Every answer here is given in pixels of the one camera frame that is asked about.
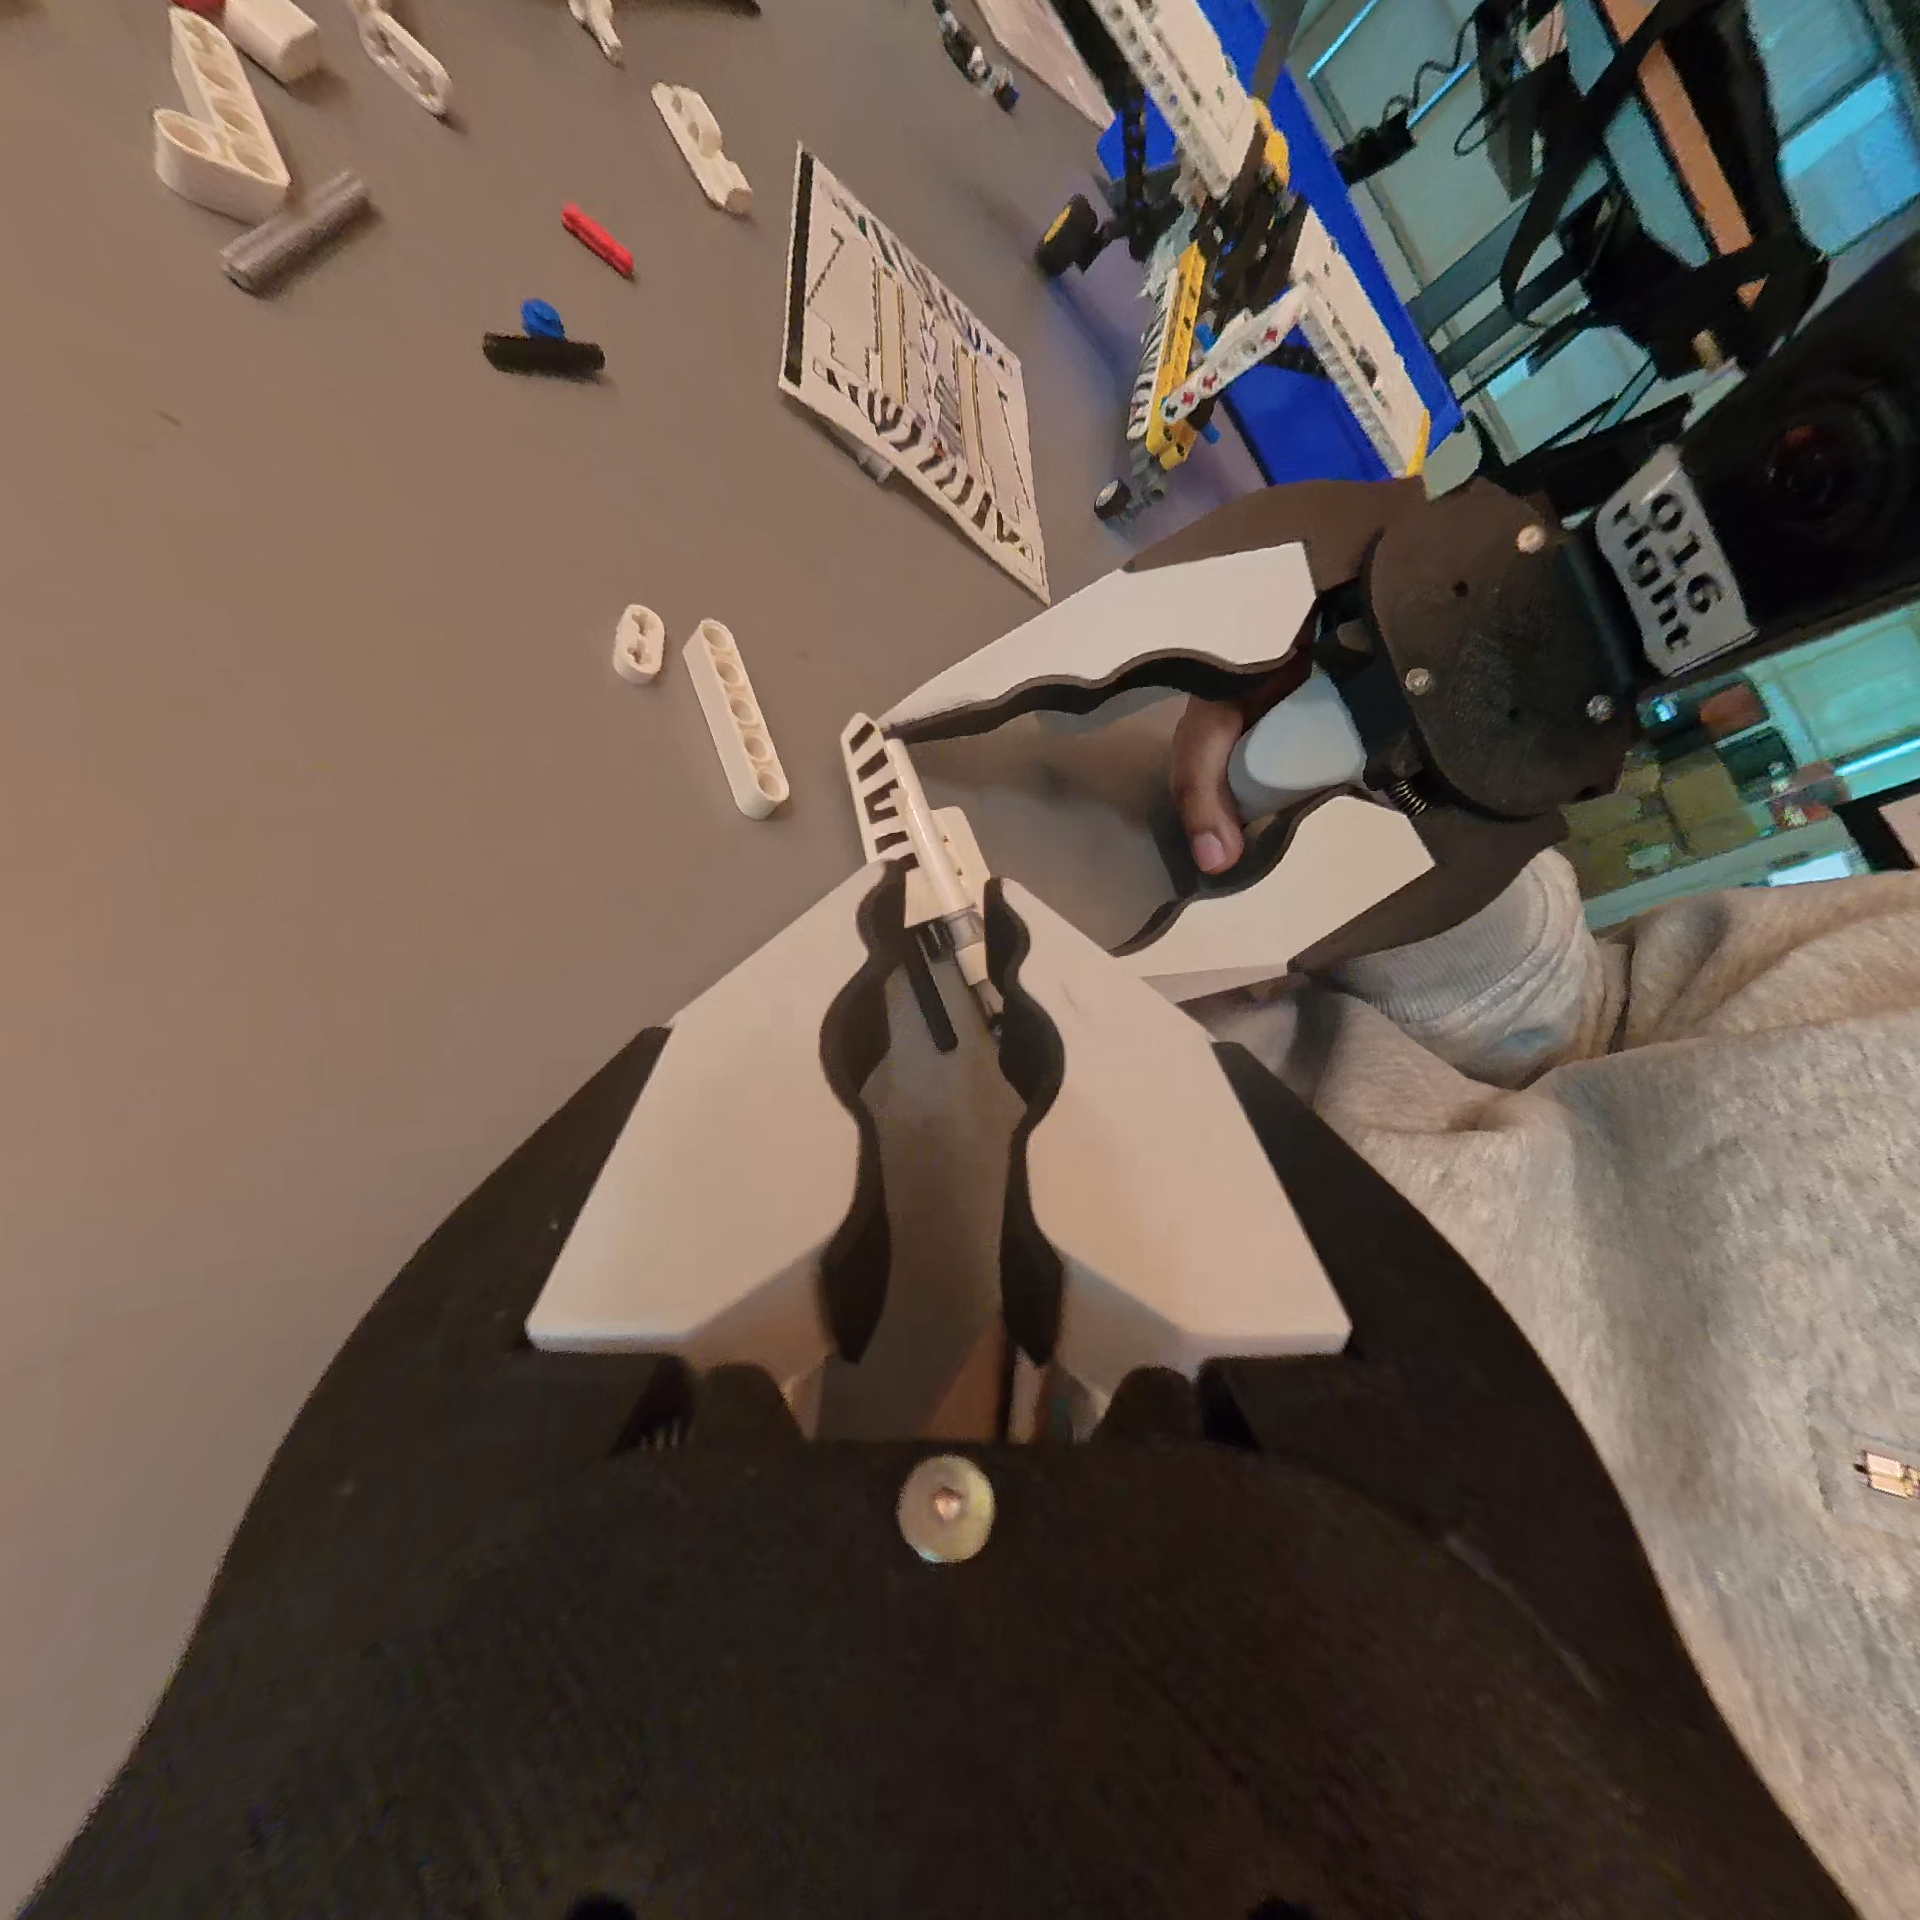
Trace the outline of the zebra striped sticker sheet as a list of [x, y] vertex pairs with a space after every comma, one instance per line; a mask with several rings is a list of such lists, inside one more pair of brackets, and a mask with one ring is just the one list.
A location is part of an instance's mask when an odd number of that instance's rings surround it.
[[893, 478], [1050, 605], [1018, 354], [803, 145], [778, 386], [846, 445], [892, 460]]

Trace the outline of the zebra striped lego assembly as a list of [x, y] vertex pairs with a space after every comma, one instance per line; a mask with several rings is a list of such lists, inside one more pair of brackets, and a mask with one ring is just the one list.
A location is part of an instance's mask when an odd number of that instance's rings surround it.
[[955, 1052], [958, 1033], [933, 973], [933, 963], [950, 954], [949, 929], [905, 826], [889, 741], [861, 710], [850, 715], [838, 741], [860, 845], [866, 860], [892, 860], [905, 874], [904, 973], [907, 989], [933, 1047], [941, 1053]]

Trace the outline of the white five-hole lego beam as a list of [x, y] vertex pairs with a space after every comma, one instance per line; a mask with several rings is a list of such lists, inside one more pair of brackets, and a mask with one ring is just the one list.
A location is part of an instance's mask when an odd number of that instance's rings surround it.
[[731, 628], [705, 618], [682, 658], [736, 809], [771, 819], [788, 799], [788, 779]]

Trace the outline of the white yellow black lego model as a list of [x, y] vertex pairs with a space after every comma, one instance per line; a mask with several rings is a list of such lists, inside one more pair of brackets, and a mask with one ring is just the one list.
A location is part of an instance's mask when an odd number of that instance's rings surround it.
[[1115, 111], [1121, 175], [1106, 212], [1083, 197], [1060, 211], [1035, 265], [1056, 282], [1122, 245], [1142, 268], [1149, 307], [1122, 430], [1126, 460], [1092, 514], [1126, 522], [1160, 502], [1217, 406], [1260, 369], [1322, 378], [1388, 478], [1422, 476], [1434, 409], [1386, 305], [1298, 187], [1276, 119], [1302, 7], [1273, 13], [1253, 77], [1202, 5], [1046, 12]]

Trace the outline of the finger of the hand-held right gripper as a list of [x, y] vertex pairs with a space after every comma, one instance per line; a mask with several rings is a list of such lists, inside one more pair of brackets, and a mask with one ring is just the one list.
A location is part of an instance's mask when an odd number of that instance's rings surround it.
[[1238, 878], [1165, 902], [1112, 954], [1168, 1002], [1282, 979], [1329, 937], [1434, 871], [1416, 823], [1336, 791], [1258, 837]]
[[877, 717], [907, 746], [1133, 690], [1228, 699], [1276, 676], [1317, 607], [1305, 545], [1117, 569], [950, 662]]

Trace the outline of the blue plastic tray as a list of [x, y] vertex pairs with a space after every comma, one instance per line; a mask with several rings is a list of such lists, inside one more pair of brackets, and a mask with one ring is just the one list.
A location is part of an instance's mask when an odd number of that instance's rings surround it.
[[1130, 518], [1229, 426], [1266, 482], [1422, 478], [1461, 409], [1397, 294], [1353, 191], [1291, 79], [1254, 125], [1269, 132], [1236, 201], [1198, 199], [1186, 154], [1145, 166], [1147, 110], [1121, 121], [1104, 247], [1137, 253], [1142, 337], [1125, 403], [1121, 467], [1096, 500]]

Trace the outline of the black and white lego piece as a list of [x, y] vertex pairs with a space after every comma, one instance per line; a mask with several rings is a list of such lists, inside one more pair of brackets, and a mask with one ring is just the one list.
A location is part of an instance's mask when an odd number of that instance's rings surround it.
[[1012, 71], [989, 57], [968, 22], [946, 2], [928, 2], [928, 7], [938, 20], [944, 52], [961, 77], [1002, 111], [1012, 111], [1020, 102]]

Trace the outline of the white lego piece grey pin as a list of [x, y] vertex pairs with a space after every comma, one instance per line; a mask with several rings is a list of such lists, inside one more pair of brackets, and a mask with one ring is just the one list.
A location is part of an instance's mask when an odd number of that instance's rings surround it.
[[904, 796], [901, 814], [909, 845], [905, 902], [928, 907], [909, 925], [913, 930], [941, 929], [944, 950], [968, 986], [984, 1023], [1000, 1033], [1002, 997], [993, 983], [984, 910], [965, 883], [934, 809], [923, 799]]

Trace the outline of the person's right hand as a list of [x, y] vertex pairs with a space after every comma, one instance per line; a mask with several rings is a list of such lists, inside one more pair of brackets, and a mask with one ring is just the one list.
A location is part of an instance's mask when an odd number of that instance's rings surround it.
[[1270, 689], [1229, 702], [1192, 698], [1171, 733], [1168, 803], [1200, 879], [1217, 879], [1241, 860], [1244, 814], [1233, 796], [1233, 754], [1281, 699]]

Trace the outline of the white and red lego piece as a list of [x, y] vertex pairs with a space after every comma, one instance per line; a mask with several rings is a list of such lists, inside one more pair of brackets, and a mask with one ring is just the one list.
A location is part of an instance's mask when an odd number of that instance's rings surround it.
[[323, 66], [321, 27], [298, 2], [173, 2], [218, 27], [278, 84], [298, 87]]

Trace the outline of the white angled lego beam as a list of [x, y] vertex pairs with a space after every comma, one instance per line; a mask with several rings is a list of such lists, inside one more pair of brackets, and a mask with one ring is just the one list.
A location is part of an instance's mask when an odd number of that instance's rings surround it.
[[187, 7], [166, 10], [182, 102], [156, 108], [153, 170], [180, 199], [248, 226], [282, 212], [291, 174], [229, 36]]

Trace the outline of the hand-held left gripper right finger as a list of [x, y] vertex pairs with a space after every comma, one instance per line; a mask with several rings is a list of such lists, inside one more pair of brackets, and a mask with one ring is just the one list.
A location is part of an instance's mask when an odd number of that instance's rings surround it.
[[1122, 1380], [1341, 1354], [1353, 1321], [1210, 1033], [1014, 879], [988, 891], [1014, 1427], [1089, 1436]]

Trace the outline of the person's right forearm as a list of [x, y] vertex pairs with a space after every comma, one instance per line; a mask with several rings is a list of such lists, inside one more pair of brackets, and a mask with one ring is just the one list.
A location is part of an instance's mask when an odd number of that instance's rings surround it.
[[1336, 972], [1329, 1067], [1337, 1083], [1451, 1070], [1521, 1091], [1608, 1053], [1620, 1007], [1618, 954], [1587, 924], [1572, 866], [1548, 851], [1458, 925]]

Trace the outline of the white three-hole lego beam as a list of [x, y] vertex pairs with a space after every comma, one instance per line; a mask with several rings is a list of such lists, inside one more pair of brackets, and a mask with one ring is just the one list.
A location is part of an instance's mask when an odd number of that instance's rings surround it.
[[724, 149], [705, 95], [684, 84], [652, 84], [653, 105], [707, 201], [731, 218], [753, 215], [753, 182]]

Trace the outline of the white straight lego beam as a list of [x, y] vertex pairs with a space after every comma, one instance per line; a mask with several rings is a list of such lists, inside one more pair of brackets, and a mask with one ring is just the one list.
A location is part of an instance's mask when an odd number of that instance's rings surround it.
[[419, 108], [441, 123], [450, 111], [450, 77], [419, 36], [387, 2], [349, 2], [356, 36], [368, 60]]

